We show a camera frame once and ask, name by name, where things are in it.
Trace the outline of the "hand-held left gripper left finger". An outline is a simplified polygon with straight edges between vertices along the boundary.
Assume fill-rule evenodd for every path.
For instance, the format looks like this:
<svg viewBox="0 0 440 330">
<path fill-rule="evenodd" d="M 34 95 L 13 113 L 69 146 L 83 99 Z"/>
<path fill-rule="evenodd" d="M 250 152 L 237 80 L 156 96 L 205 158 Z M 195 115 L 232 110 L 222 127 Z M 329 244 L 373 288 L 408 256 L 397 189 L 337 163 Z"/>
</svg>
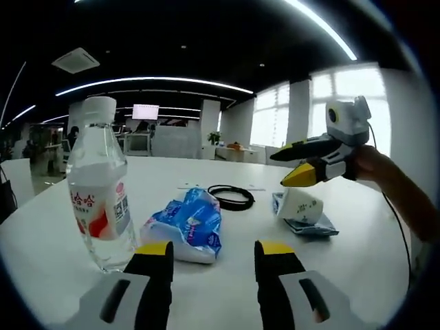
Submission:
<svg viewBox="0 0 440 330">
<path fill-rule="evenodd" d="M 80 299 L 79 329 L 165 329 L 172 303 L 171 241 L 147 243 L 123 272 L 104 276 Z"/>
</svg>

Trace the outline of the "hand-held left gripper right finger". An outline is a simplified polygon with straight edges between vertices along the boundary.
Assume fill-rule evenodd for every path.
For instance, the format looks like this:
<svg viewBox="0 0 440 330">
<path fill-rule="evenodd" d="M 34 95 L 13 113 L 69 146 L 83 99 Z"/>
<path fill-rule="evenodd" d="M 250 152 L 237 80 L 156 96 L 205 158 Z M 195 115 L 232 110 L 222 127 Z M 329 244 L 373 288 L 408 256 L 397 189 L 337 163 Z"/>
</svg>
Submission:
<svg viewBox="0 0 440 330">
<path fill-rule="evenodd" d="M 317 271 L 307 271 L 289 245 L 256 241 L 254 265 L 264 329 L 348 326 L 348 298 Z"/>
</svg>

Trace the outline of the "person's right hand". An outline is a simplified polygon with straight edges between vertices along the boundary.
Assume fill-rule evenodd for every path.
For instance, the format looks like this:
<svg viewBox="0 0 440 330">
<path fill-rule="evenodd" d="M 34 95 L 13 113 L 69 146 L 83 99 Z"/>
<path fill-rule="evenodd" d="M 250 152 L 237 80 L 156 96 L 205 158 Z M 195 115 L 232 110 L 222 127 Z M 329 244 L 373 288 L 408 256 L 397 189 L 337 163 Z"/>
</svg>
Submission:
<svg viewBox="0 0 440 330">
<path fill-rule="evenodd" d="M 354 153 L 355 177 L 380 183 L 395 167 L 391 159 L 372 146 L 361 146 Z"/>
</svg>

